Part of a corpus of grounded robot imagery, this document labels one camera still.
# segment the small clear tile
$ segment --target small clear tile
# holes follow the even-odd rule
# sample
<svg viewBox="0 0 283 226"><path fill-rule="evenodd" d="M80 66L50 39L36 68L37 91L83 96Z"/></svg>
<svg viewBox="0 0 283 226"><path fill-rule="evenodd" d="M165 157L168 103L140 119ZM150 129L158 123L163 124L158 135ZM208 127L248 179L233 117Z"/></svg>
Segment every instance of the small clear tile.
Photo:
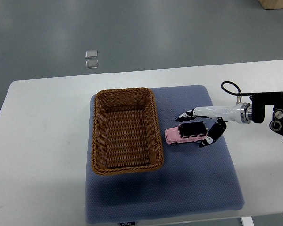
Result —
<svg viewBox="0 0 283 226"><path fill-rule="evenodd" d="M86 51L86 55L85 58L89 59L89 58L97 58L98 57L98 52L96 50L89 50Z"/></svg>
<svg viewBox="0 0 283 226"><path fill-rule="evenodd" d="M88 68L97 68L98 60L86 60L86 69Z"/></svg>

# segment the robotic arm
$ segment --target robotic arm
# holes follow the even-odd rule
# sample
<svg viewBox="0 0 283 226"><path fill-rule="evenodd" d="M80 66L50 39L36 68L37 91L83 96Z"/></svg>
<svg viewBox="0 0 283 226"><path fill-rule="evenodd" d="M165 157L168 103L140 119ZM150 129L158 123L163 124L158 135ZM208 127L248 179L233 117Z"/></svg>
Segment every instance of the robotic arm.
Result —
<svg viewBox="0 0 283 226"><path fill-rule="evenodd" d="M238 89L238 93L226 90L223 85L229 83ZM195 119L196 117L217 119L217 122L208 131L206 139L200 143L199 147L208 146L216 142L226 129L226 122L235 121L239 124L262 123L265 117L265 105L274 105L273 118L269 124L270 129L283 136L283 92L269 93L241 93L239 87L229 81L221 84L221 88L237 96L237 103L233 107L196 107L181 114L176 121L183 122ZM250 96L250 103L242 103L242 96Z"/></svg>

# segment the car window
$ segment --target car window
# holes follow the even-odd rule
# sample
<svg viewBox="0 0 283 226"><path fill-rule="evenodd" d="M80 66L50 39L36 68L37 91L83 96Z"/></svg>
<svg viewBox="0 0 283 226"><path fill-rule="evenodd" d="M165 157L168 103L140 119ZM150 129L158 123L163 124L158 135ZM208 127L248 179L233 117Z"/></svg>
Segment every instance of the car window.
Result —
<svg viewBox="0 0 283 226"><path fill-rule="evenodd" d="M181 124L178 126L178 130L179 130L179 133L180 133L180 137L182 138L183 137L183 128L182 128Z"/></svg>

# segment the black car roof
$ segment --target black car roof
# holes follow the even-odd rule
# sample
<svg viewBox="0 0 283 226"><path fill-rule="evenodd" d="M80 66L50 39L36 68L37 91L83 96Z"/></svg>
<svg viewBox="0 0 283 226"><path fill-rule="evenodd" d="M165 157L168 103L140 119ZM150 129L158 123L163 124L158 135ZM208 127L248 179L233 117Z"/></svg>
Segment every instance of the black car roof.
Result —
<svg viewBox="0 0 283 226"><path fill-rule="evenodd" d="M180 127L180 132L183 133L184 136L207 133L207 128L202 121L181 124Z"/></svg>

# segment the black cable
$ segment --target black cable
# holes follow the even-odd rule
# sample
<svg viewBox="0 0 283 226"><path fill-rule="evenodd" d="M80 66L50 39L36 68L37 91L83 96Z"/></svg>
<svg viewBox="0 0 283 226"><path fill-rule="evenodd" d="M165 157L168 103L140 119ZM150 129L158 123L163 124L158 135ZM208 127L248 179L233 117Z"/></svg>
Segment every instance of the black cable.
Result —
<svg viewBox="0 0 283 226"><path fill-rule="evenodd" d="M233 93L231 91L228 91L226 88L224 88L224 84L231 84L233 86L235 86L238 90L238 93ZM231 95L234 95L234 96L251 96L253 95L254 93L241 93L241 90L239 88L239 86L237 86L235 83L231 82L231 81L224 81L221 83L221 89Z"/></svg>

